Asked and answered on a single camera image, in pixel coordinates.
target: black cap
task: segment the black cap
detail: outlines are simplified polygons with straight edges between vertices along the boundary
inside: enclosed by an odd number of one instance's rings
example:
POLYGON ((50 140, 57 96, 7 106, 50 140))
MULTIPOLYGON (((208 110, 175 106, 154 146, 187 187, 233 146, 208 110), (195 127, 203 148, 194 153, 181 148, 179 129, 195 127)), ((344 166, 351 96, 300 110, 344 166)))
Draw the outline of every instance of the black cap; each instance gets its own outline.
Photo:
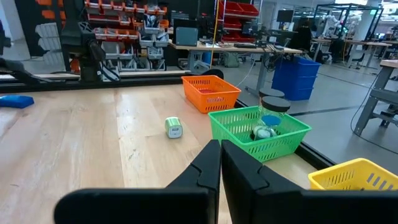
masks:
POLYGON ((289 101, 274 96, 265 96, 261 98, 261 105, 275 112, 286 112, 290 109, 289 101))
POLYGON ((285 98, 285 93, 279 90, 271 89, 271 88, 262 88, 259 90, 259 96, 261 98, 265 96, 274 96, 279 98, 285 98))

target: small can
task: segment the small can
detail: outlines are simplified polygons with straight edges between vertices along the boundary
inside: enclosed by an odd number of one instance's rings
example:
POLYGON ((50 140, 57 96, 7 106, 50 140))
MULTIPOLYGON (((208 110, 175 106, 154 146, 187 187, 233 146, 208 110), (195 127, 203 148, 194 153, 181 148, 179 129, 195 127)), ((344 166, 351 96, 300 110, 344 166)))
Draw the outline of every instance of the small can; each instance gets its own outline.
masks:
POLYGON ((171 139, 182 136, 182 125, 178 117, 166 118, 165 129, 167 136, 171 139))

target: computer monitor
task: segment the computer monitor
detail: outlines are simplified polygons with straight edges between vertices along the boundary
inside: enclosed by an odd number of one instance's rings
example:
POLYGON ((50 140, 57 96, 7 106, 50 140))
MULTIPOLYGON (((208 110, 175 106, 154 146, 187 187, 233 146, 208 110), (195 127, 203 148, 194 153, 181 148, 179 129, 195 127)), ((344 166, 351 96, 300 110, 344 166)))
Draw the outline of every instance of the computer monitor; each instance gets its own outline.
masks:
POLYGON ((277 22, 292 22, 293 10, 279 10, 276 18, 277 22))

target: red storage bin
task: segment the red storage bin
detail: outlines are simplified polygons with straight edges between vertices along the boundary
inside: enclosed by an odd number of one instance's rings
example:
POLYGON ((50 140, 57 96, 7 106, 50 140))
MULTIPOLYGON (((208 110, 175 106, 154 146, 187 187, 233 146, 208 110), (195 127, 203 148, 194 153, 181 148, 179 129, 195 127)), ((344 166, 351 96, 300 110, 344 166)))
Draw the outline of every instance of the red storage bin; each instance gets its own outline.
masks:
POLYGON ((253 43, 255 41, 255 38, 251 37, 251 36, 246 36, 246 35, 242 35, 242 34, 238 34, 239 35, 239 40, 238 42, 248 42, 248 43, 253 43))
POLYGON ((259 11, 252 4, 247 3, 237 3, 238 6, 243 10, 241 15, 245 16, 258 16, 259 11))
POLYGON ((239 19, 224 18, 224 28, 241 29, 242 24, 239 22, 239 19))
POLYGON ((240 36, 239 34, 232 32, 230 34, 227 35, 223 35, 223 37, 221 38, 221 40, 223 42, 239 42, 240 40, 240 36))
MULTIPOLYGON (((218 9, 218 14, 223 17, 224 15, 224 3, 222 1, 219 1, 219 9, 218 9)), ((243 13, 243 9, 236 3, 236 2, 226 2, 226 8, 225 8, 225 13, 226 14, 237 14, 240 15, 243 13)))

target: plastic basket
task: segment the plastic basket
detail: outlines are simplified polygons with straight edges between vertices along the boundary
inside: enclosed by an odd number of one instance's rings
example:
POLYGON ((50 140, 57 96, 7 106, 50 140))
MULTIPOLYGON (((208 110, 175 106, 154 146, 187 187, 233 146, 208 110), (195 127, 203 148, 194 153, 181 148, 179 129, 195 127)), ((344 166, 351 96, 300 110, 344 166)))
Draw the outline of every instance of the plastic basket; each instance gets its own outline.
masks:
POLYGON ((230 140, 260 162, 294 153, 311 127, 285 114, 277 136, 253 141, 250 132, 260 118, 258 106, 209 113, 213 139, 230 140))
POLYGON ((316 76, 314 77, 283 77, 274 76, 272 79, 272 84, 277 86, 284 86, 288 89, 305 89, 313 88, 316 76))
MULTIPOLYGON (((219 1, 218 7, 219 7, 218 11, 220 13, 220 16, 223 17, 224 16, 224 3, 222 1, 219 1)), ((243 13, 243 9, 236 2, 227 1, 225 13, 240 15, 243 13)))
POLYGON ((363 158, 308 175, 315 190, 397 190, 398 177, 363 158))
POLYGON ((234 108, 241 90, 216 75, 182 77, 185 96, 201 113, 234 108))
POLYGON ((320 66, 320 63, 307 60, 303 57, 294 57, 293 61, 278 61, 274 76, 314 77, 317 75, 320 66))
POLYGON ((240 29, 242 24, 239 22, 239 19, 235 18, 225 18, 224 19, 224 28, 233 28, 240 29))
POLYGON ((223 35, 221 40, 224 42, 239 42, 240 38, 236 32, 231 32, 230 34, 223 35))
POLYGON ((259 11, 252 4, 238 3, 238 5, 243 9, 242 15, 245 16, 258 16, 259 11))

